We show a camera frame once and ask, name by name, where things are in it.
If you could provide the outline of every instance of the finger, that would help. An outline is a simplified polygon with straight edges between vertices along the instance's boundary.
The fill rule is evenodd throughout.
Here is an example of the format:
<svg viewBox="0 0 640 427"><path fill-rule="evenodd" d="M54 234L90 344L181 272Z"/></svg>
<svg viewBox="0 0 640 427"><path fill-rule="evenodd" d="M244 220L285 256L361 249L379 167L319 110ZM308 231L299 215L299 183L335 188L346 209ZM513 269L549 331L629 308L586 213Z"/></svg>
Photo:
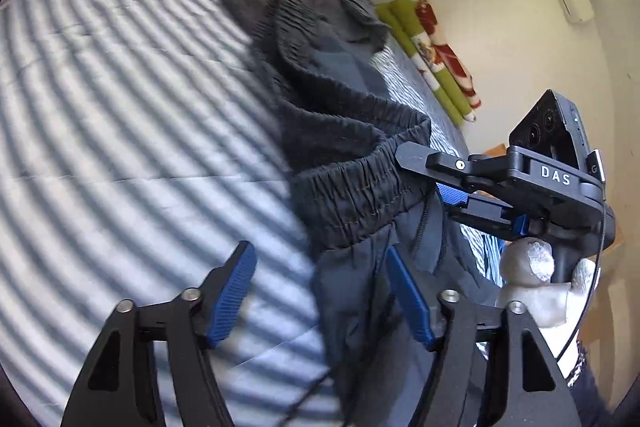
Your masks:
<svg viewBox="0 0 640 427"><path fill-rule="evenodd" d="M507 284L500 288L499 308L504 308L511 301L520 301L529 310L539 328L551 328L566 322L566 305L570 283L546 284L536 288L527 288Z"/></svg>
<svg viewBox="0 0 640 427"><path fill-rule="evenodd" d="M508 283L536 287L548 283L554 272L551 245L524 237L505 248L500 259L500 275Z"/></svg>
<svg viewBox="0 0 640 427"><path fill-rule="evenodd" d="M576 295L586 296L591 288L591 282L593 281L593 273L595 272L596 264L590 259L580 259L578 264L574 268L574 273L571 278L571 292Z"/></svg>

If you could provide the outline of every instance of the hand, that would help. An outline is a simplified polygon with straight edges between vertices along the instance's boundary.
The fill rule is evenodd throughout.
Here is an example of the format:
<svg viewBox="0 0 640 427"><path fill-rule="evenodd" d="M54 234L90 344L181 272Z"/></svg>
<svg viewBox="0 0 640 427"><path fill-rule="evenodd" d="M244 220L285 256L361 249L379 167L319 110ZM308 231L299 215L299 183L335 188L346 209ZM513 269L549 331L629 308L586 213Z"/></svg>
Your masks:
<svg viewBox="0 0 640 427"><path fill-rule="evenodd" d="M500 275L506 284L496 305L521 301L540 328L554 357L574 331L587 301L595 263L581 259L570 283L551 283L554 260L551 245L534 237L525 237L509 245L500 260ZM576 338L558 362L566 378L578 360Z"/></svg>

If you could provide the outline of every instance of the blue textured pad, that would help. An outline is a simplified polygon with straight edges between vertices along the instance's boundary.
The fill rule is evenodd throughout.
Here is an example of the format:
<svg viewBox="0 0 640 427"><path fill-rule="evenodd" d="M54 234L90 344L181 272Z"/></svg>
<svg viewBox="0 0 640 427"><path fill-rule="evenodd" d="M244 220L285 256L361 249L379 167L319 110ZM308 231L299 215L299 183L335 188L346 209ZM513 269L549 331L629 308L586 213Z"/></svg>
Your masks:
<svg viewBox="0 0 640 427"><path fill-rule="evenodd" d="M447 185L442 185L441 183L436 183L436 185L438 186L438 190L440 191L440 195L444 203L459 204L466 203L466 200L468 200L469 195L462 190L447 187Z"/></svg>
<svg viewBox="0 0 640 427"><path fill-rule="evenodd" d="M254 276L255 265L258 262L254 247L247 247L238 263L231 271L220 297L213 306L211 324L207 330L209 346L216 347L219 342L229 336L236 324L240 305L249 291L251 277Z"/></svg>
<svg viewBox="0 0 640 427"><path fill-rule="evenodd" d="M395 247L386 249L386 272L412 336L424 346L431 346L434 336L429 308Z"/></svg>

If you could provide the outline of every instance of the metal bolt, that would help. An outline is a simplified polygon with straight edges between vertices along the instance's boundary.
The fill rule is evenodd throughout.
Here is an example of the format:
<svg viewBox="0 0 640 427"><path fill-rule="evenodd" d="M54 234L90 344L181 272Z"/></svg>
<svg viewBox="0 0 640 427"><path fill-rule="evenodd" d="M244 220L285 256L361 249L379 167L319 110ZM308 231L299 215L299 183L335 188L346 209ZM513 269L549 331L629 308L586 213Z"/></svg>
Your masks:
<svg viewBox="0 0 640 427"><path fill-rule="evenodd" d="M187 288L180 294L180 297L185 301L196 301L200 298L200 290L197 288Z"/></svg>
<svg viewBox="0 0 640 427"><path fill-rule="evenodd" d="M440 293L440 296L447 302L458 302L460 300L460 294L455 290L444 290Z"/></svg>
<svg viewBox="0 0 640 427"><path fill-rule="evenodd" d="M527 307L520 301L511 301L509 304L507 304L507 308L509 309L509 311L515 313L516 315L522 315L525 311L527 311Z"/></svg>
<svg viewBox="0 0 640 427"><path fill-rule="evenodd" d="M129 299L124 299L124 301L120 301L116 306L117 311L120 313L127 313L133 309L133 301Z"/></svg>

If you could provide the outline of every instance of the phone camera lens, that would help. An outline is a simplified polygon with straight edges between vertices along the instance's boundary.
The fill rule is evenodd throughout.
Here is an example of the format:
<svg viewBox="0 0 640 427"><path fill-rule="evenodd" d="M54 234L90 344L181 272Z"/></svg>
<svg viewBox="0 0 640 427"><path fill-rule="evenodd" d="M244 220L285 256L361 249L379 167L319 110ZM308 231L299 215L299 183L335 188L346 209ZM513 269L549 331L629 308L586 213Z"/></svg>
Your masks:
<svg viewBox="0 0 640 427"><path fill-rule="evenodd" d="M545 131L551 132L556 126L556 115L554 115L553 111L548 109L545 111L544 116L542 117L542 125L545 128Z"/></svg>
<svg viewBox="0 0 640 427"><path fill-rule="evenodd" d="M527 144L529 147L535 147L540 143L540 127L537 124L533 124L529 129L527 135Z"/></svg>

